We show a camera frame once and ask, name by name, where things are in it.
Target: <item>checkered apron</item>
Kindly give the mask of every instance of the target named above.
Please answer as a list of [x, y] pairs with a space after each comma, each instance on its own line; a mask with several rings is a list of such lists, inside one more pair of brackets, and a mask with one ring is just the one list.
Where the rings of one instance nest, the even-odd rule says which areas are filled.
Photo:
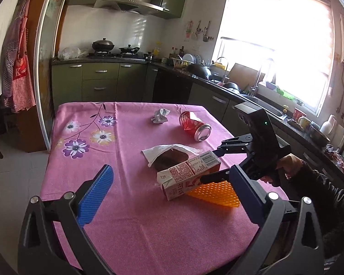
[[[10, 107], [14, 113], [29, 109], [36, 105], [34, 98], [32, 80], [29, 71], [27, 56], [27, 20], [29, 1], [24, 0], [18, 16], [15, 18], [13, 28], [10, 30], [8, 41], [5, 45], [3, 73], [3, 95], [4, 104]], [[16, 58], [22, 58], [26, 63], [27, 75], [25, 77], [13, 78], [14, 62]]]

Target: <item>tablecloth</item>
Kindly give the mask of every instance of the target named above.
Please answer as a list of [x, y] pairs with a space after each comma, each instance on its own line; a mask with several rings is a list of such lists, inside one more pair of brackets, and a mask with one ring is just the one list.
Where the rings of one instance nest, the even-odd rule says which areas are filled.
[[[153, 124], [155, 110], [171, 111], [168, 122]], [[208, 139], [196, 142], [179, 125], [190, 110], [209, 123]], [[232, 135], [202, 106], [152, 103], [67, 103], [59, 107], [52, 148], [41, 189], [42, 200], [60, 198], [94, 178], [104, 164], [114, 182], [94, 220], [84, 229], [117, 275], [206, 274], [241, 255], [258, 227], [242, 206], [214, 205], [188, 195], [167, 201], [142, 154], [160, 144], [183, 144], [213, 150]], [[221, 169], [246, 155], [221, 158]], [[266, 191], [287, 199], [281, 188], [259, 181]], [[69, 262], [77, 263], [59, 224]]]

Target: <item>barcode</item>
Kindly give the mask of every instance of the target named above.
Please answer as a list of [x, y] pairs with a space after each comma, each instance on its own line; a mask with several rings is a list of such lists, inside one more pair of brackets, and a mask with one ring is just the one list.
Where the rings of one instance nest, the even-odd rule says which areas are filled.
[[218, 159], [215, 157], [215, 155], [208, 151], [200, 156], [200, 159], [206, 164], [208, 168], [215, 166], [217, 163], [219, 163]]

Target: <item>floor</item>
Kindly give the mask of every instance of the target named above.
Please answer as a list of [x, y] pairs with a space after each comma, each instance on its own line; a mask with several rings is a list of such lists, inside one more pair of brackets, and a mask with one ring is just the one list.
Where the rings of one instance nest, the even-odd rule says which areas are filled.
[[0, 135], [0, 252], [17, 270], [17, 246], [29, 199], [39, 195], [46, 171], [48, 152], [20, 150], [15, 131]]

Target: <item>person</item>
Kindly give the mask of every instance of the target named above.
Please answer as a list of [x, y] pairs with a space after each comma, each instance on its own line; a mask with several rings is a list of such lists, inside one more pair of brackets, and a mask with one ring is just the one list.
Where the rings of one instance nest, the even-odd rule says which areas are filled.
[[344, 190], [335, 187], [329, 179], [300, 158], [289, 154], [277, 163], [286, 178], [302, 198], [311, 198], [316, 210], [324, 242], [325, 270], [344, 250]]

